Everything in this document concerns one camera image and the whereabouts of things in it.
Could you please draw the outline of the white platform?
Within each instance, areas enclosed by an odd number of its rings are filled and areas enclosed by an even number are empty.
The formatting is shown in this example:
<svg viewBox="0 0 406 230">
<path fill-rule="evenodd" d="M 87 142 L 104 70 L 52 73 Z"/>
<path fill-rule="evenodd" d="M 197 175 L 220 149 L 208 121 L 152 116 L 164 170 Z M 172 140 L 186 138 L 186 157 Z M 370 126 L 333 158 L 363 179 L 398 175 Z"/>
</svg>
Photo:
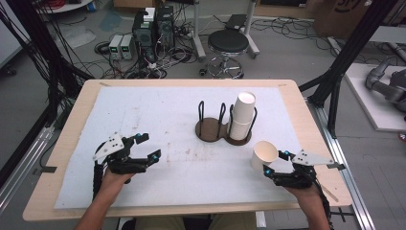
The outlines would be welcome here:
<svg viewBox="0 0 406 230">
<path fill-rule="evenodd" d="M 406 132 L 406 114 L 365 86 L 367 75 L 374 67 L 374 64 L 354 63 L 346 73 L 347 82 L 375 130 Z"/>
</svg>

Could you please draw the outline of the grey bench power supply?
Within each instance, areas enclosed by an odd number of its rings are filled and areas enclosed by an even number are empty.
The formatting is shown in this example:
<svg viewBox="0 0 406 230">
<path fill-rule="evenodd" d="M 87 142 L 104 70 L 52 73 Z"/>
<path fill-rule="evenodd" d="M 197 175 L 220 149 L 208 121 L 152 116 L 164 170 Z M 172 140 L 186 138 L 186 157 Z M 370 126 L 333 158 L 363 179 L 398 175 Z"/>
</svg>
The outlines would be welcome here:
<svg viewBox="0 0 406 230">
<path fill-rule="evenodd" d="M 122 55 L 124 59 L 130 60 L 134 56 L 135 48 L 133 36 L 131 34 L 126 34 L 121 42 Z"/>
<path fill-rule="evenodd" d="M 112 59 L 121 59 L 123 57 L 121 52 L 121 35 L 115 35 L 109 43 L 109 52 Z"/>
</svg>

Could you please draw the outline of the aluminium rail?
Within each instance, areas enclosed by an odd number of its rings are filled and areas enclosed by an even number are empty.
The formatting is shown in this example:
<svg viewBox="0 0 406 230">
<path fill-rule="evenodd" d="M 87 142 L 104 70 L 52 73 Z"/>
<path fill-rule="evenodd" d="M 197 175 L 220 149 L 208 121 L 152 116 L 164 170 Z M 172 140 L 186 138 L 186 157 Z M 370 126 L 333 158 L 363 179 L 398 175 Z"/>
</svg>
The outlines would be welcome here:
<svg viewBox="0 0 406 230">
<path fill-rule="evenodd" d="M 40 155 L 49 146 L 49 142 L 54 136 L 55 128 L 53 126 L 42 128 L 24 151 L 22 160 L 11 172 L 5 185 L 0 189 L 0 216 L 6 210 L 12 197 L 23 183 L 25 177 L 29 174 L 34 164 L 39 161 Z"/>
<path fill-rule="evenodd" d="M 308 99 L 305 99 L 305 102 L 312 112 L 316 124 L 321 130 L 322 136 L 327 143 L 327 147 L 330 151 L 331 156 L 336 162 L 344 166 L 344 168 L 340 170 L 339 173 L 341 174 L 344 183 L 346 184 L 350 192 L 352 201 L 350 208 L 355 216 L 359 229 L 375 230 L 370 212 L 368 211 L 368 208 L 366 207 L 358 186 L 356 185 L 355 179 L 350 170 L 350 166 L 339 144 L 339 141 L 334 135 L 331 134 L 331 132 L 327 128 L 328 115 L 322 107 L 317 107 L 316 105 L 310 103 Z"/>
</svg>

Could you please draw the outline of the black metal frame post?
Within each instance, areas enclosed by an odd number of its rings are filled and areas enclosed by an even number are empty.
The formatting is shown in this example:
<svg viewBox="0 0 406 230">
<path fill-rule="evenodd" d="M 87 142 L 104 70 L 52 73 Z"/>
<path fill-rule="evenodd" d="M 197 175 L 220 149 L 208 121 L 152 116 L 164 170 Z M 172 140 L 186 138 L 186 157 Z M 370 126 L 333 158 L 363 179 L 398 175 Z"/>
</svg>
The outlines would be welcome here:
<svg viewBox="0 0 406 230">
<path fill-rule="evenodd" d="M 6 0 L 6 3 L 30 37 L 28 42 L 23 40 L 20 28 L 3 10 L 1 3 L 0 20 L 30 57 L 42 79 L 47 82 L 49 103 L 6 164 L 0 169 L 0 189 L 3 189 L 5 184 L 10 181 L 11 174 L 25 155 L 24 150 L 28 149 L 39 131 L 43 127 L 48 127 L 56 119 L 56 108 L 59 103 L 76 98 L 81 90 L 79 84 L 81 81 L 94 79 L 68 61 L 59 51 L 40 15 L 43 8 L 36 7 L 36 0 Z"/>
<path fill-rule="evenodd" d="M 333 138 L 336 138 L 336 118 L 341 81 L 397 1 L 372 0 L 343 49 L 325 73 L 299 86 L 301 92 L 316 86 L 315 92 L 308 97 L 308 100 L 318 108 L 323 107 L 326 99 L 330 98 L 327 130 Z"/>
</svg>

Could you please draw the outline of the stack of white paper cups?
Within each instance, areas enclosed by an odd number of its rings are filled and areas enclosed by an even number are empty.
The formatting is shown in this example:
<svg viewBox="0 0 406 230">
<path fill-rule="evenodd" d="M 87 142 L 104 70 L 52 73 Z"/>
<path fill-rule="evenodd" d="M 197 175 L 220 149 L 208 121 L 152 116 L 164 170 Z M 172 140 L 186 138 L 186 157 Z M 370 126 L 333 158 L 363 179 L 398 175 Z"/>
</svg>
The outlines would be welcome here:
<svg viewBox="0 0 406 230">
<path fill-rule="evenodd" d="M 255 103 L 256 96 L 252 92 L 244 91 L 238 94 L 228 125 L 231 139 L 241 141 L 248 135 L 254 117 Z"/>
</svg>

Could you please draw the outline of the person's khaki trousers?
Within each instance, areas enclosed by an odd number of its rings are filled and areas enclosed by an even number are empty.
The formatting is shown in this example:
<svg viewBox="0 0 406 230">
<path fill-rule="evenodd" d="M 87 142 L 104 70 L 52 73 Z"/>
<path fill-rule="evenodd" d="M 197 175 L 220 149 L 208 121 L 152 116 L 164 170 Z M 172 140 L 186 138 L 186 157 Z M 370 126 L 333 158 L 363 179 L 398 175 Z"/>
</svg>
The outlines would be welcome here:
<svg viewBox="0 0 406 230">
<path fill-rule="evenodd" d="M 254 213 L 216 214 L 207 230 L 256 230 Z M 138 218 L 135 230 L 188 230 L 180 216 Z"/>
</svg>

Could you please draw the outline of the black round stool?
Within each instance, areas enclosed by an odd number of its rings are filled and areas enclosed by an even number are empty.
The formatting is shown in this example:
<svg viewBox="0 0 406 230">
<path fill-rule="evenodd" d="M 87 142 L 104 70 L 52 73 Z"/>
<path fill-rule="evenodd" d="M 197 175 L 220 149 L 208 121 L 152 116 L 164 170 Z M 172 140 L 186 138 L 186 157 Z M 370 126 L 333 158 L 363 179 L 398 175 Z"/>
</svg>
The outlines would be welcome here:
<svg viewBox="0 0 406 230">
<path fill-rule="evenodd" d="M 209 35 L 208 47 L 216 54 L 206 64 L 206 71 L 213 77 L 227 76 L 230 79 L 242 79 L 244 71 L 236 57 L 248 50 L 247 37 L 237 30 L 216 31 Z"/>
</svg>

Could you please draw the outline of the brown cardboard box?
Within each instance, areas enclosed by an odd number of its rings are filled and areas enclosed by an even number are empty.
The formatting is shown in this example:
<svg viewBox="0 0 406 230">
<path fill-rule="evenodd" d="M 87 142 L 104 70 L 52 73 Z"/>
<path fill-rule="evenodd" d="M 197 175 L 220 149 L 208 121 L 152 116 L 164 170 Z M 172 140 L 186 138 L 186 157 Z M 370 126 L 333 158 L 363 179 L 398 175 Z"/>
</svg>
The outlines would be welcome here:
<svg viewBox="0 0 406 230">
<path fill-rule="evenodd" d="M 372 0 L 324 0 L 314 19 L 314 31 L 318 36 L 349 38 Z"/>
</svg>

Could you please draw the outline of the person's left hand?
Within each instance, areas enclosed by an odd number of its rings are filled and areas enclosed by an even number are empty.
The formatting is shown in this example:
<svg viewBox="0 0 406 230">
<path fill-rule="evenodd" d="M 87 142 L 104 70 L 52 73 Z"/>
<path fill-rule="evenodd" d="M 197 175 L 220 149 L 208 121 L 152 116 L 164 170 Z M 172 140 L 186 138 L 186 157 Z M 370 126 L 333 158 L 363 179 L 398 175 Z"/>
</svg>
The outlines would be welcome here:
<svg viewBox="0 0 406 230">
<path fill-rule="evenodd" d="M 107 169 L 103 176 L 100 193 L 104 196 L 117 196 L 125 182 L 133 176 L 134 173 L 116 174 Z"/>
</svg>

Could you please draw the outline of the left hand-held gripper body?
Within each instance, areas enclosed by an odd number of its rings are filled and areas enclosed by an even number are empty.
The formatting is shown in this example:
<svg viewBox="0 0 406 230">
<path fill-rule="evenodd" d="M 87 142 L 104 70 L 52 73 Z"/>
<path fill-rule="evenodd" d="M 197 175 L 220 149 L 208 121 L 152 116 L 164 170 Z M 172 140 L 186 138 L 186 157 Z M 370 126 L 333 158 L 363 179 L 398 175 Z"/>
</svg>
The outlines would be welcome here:
<svg viewBox="0 0 406 230">
<path fill-rule="evenodd" d="M 101 159 L 101 165 L 107 165 L 116 174 L 144 173 L 149 165 L 147 158 L 131 158 L 130 151 L 135 143 L 134 136 L 122 137 L 112 134 L 107 141 L 100 144 L 93 156 L 95 164 Z"/>
</svg>

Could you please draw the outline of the person's right hand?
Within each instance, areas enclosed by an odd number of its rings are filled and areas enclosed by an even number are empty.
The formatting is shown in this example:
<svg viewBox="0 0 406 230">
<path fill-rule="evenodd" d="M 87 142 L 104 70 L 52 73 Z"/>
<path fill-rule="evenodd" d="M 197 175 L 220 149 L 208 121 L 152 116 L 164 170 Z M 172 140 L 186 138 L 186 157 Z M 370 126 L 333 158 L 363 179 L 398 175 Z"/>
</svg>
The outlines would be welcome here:
<svg viewBox="0 0 406 230">
<path fill-rule="evenodd" d="M 300 205 L 311 205 L 321 202 L 319 192 L 314 186 L 305 189 L 286 187 L 286 190 L 297 198 Z"/>
</svg>

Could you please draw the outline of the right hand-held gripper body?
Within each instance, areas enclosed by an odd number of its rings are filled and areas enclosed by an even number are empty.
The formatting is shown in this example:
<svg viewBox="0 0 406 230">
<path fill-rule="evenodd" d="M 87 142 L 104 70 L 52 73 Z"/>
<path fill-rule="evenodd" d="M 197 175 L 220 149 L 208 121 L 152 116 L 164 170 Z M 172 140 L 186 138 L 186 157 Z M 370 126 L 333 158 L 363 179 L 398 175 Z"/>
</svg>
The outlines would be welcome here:
<svg viewBox="0 0 406 230">
<path fill-rule="evenodd" d="M 332 159 L 303 149 L 292 154 L 293 157 L 288 162 L 292 163 L 293 172 L 275 172 L 275 179 L 272 181 L 277 186 L 297 189 L 309 188 L 316 182 L 314 167 L 334 163 Z"/>
</svg>

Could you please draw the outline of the single white paper cup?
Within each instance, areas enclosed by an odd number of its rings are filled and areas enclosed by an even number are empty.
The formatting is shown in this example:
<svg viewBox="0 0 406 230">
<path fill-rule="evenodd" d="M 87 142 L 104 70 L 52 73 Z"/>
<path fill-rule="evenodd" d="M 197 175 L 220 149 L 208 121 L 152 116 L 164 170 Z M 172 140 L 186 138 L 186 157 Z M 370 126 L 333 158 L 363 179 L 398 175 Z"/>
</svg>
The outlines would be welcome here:
<svg viewBox="0 0 406 230">
<path fill-rule="evenodd" d="M 260 171 L 263 165 L 269 165 L 279 157 L 277 148 L 268 141 L 259 141 L 253 147 L 251 166 Z"/>
</svg>

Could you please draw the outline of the white foam table mat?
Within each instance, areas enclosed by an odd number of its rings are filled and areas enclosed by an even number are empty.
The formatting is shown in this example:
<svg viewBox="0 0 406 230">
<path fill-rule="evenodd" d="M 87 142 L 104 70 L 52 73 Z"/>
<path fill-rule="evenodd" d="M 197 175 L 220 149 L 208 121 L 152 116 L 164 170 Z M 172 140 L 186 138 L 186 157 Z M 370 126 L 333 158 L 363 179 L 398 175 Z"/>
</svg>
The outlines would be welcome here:
<svg viewBox="0 0 406 230">
<path fill-rule="evenodd" d="M 264 140 L 279 150 L 300 144 L 277 87 L 253 87 L 257 119 L 251 140 L 233 146 L 198 139 L 198 116 L 216 117 L 223 104 L 234 104 L 239 87 L 105 86 L 97 96 L 69 161 L 56 200 L 57 209 L 85 208 L 92 200 L 93 156 L 114 133 L 149 138 L 131 149 L 134 158 L 160 150 L 158 163 L 136 174 L 116 199 L 118 207 L 181 206 L 287 202 L 285 189 L 251 165 L 255 143 Z"/>
</svg>

